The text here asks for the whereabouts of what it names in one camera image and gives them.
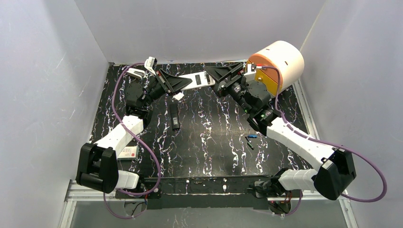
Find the black green battery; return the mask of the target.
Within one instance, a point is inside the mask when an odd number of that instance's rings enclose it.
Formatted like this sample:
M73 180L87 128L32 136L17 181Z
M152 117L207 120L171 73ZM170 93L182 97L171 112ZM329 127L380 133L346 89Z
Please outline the black green battery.
M254 150L254 147L248 142L247 143L247 145L252 149L252 150Z

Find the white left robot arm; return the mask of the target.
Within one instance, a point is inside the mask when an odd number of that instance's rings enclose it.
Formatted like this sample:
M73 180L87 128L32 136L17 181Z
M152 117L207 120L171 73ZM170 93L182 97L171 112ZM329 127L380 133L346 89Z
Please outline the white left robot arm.
M153 150L138 135L149 125L153 112L149 106L164 95L175 99L183 97L182 91L189 85L199 83L199 76L174 76L158 70L148 77L148 84L132 81L125 88L125 109L123 117L116 114L119 124L105 137L95 143L85 143L80 149L77 168L77 184L103 193L114 190L132 196L142 196L153 192L134 192L140 176L130 171L119 170L117 157L132 140L147 150L157 165L157 188L161 180L161 166Z

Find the white remote control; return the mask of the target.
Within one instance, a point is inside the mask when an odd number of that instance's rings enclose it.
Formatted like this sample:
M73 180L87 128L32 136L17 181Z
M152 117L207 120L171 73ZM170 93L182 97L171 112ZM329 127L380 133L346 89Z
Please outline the white remote control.
M180 77L187 78L192 81L190 84L188 84L187 86L182 88L182 91L209 87L209 86L213 86L216 84L216 81L206 71L192 73L192 74L186 74L186 75L182 75Z

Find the white remote battery cover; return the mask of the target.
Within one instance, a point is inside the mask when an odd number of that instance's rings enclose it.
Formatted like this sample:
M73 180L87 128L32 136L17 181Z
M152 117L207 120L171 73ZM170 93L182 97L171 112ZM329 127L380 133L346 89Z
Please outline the white remote battery cover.
M173 96L174 99L177 101L180 101L184 97L184 94L182 92L179 92Z

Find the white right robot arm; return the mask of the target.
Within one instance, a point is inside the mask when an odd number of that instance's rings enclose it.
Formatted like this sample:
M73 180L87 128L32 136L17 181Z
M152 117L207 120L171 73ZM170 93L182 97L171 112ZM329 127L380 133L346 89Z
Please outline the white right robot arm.
M212 88L218 97L230 95L249 114L247 121L253 130L285 145L311 165L311 169L307 170L283 168L270 180L252 185L257 197L310 190L329 200L336 200L356 178L352 153L315 142L310 135L285 121L281 112L269 105L273 96L266 85L246 79L243 64L206 66L204 70L215 82Z

